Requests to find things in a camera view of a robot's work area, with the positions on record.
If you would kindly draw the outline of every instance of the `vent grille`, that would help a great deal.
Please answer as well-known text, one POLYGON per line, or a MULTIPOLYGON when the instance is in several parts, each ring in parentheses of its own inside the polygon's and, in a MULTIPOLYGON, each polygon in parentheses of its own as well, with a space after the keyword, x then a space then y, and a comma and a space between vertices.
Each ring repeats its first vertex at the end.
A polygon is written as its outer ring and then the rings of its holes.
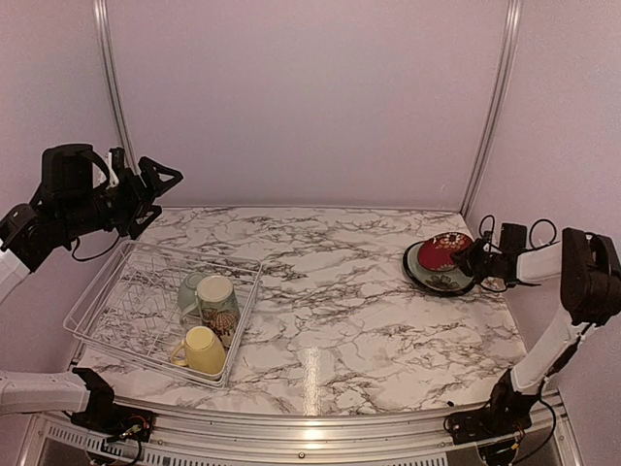
MULTIPOLYGON (((84 449, 92 453, 105 454, 113 458, 132 459, 136 454, 133 445, 123 443, 106 444, 103 436, 91 432, 83 432, 65 425, 50 424, 48 438, 77 449, 84 449)), ((146 466, 266 466, 266 463, 249 461, 217 460, 195 455, 161 451, 162 447, 153 449, 152 445, 144 445, 142 460, 138 463, 146 466)), ((291 464, 304 464, 305 460, 294 461, 291 464)), ((448 466, 445 453, 430 456, 404 458, 399 461, 366 461, 347 463, 347 466, 448 466)))

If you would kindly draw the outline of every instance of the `table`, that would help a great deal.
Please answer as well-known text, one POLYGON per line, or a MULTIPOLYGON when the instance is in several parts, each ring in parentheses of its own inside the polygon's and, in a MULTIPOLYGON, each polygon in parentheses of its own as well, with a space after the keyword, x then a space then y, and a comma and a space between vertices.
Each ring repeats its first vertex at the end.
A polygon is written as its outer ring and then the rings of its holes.
POLYGON ((180 382, 95 349, 79 365, 117 396, 221 412, 346 416, 484 401, 525 348, 502 296, 478 287, 428 296, 404 276, 404 250, 445 231, 468 233, 453 213, 165 209, 142 242, 263 261, 228 386, 180 382))

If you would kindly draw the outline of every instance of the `patterned mug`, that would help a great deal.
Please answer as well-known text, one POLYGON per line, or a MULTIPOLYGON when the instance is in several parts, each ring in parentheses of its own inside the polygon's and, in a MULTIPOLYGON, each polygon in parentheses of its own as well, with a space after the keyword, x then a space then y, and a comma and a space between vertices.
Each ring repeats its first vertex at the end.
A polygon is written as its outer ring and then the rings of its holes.
POLYGON ((229 348, 240 321, 233 283, 218 275, 202 279, 196 286, 196 304, 203 324, 229 348))

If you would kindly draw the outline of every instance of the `yellow mug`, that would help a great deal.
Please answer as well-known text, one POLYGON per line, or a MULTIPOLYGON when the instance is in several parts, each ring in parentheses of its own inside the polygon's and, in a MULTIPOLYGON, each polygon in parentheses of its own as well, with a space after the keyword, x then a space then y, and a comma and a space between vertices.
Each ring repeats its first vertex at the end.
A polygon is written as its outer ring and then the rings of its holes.
POLYGON ((222 343, 210 328, 203 326, 190 329, 171 353, 173 364, 189 366, 190 369, 210 375, 222 372, 225 360, 222 343), (181 350, 185 351, 185 359, 175 357, 181 350))

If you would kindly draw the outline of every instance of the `metal frame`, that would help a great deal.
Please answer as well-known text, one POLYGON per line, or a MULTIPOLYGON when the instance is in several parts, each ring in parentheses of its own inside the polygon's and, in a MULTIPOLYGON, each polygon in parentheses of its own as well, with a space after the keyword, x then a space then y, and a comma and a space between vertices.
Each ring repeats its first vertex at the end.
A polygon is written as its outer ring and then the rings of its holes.
MULTIPOLYGON (((517 44, 517 32, 521 10, 522 0, 508 0, 505 34, 503 37, 501 57, 494 84, 494 91, 492 93, 492 100, 490 102, 481 140, 478 145, 474 166, 468 180, 468 185, 466 192, 464 193, 464 198, 462 199, 461 207, 458 211, 464 217, 468 215, 473 206, 474 199, 483 178, 485 166, 489 159, 494 135, 496 133, 500 111, 507 94, 508 81, 514 61, 515 47, 517 44)), ((125 148, 125 151, 128 154, 132 167, 137 170, 136 159, 134 157, 132 144, 129 138, 129 130, 127 129, 127 122, 121 105, 116 68, 114 66, 113 41, 110 31, 110 22, 108 19, 108 1, 94 0, 94 14, 116 133, 121 145, 125 148)))
MULTIPOLYGON (((555 445, 564 466, 581 466, 575 438, 558 392, 544 399, 555 409, 559 422, 555 445)), ((136 401, 119 402, 130 405, 136 401)), ((444 417, 454 409, 367 416, 267 416, 218 413, 140 402, 157 411, 151 440, 144 445, 146 465, 220 464, 258 466, 268 464, 348 464, 349 466, 393 466, 416 460, 444 457, 462 449, 493 444, 486 442, 452 445, 442 429, 444 417)), ((529 431, 547 431, 549 411, 537 405, 529 431)), ((61 414, 33 416, 20 455, 21 466, 35 466, 45 439, 101 453, 104 435, 72 425, 61 414)), ((114 443, 106 448, 110 458, 133 458, 136 446, 114 443)))
POLYGON ((110 23, 108 21, 108 2, 107 0, 94 0, 93 3, 95 14, 95 26, 97 28, 97 37, 99 40, 99 48, 101 52, 104 72, 106 74, 106 85, 108 89, 108 97, 112 106, 114 127, 116 128, 116 136, 127 154, 127 160, 135 172, 138 173, 138 165, 134 157, 132 143, 129 139, 129 131, 121 105, 120 92, 118 90, 118 79, 116 77, 116 68, 114 66, 113 41, 110 32, 110 23))
POLYGON ((466 188, 462 206, 459 210, 459 213, 463 217, 466 217, 473 207, 474 199, 478 193, 485 166, 489 160, 489 155, 494 143, 494 135, 496 134, 503 102, 507 95, 508 82, 515 58, 515 47, 517 45, 517 32, 519 29, 521 12, 522 0, 509 0, 507 21, 505 23, 505 37, 503 38, 503 48, 501 50, 496 83, 494 84, 494 92, 487 113, 483 134, 481 135, 481 140, 478 145, 473 171, 471 172, 468 187, 466 188))

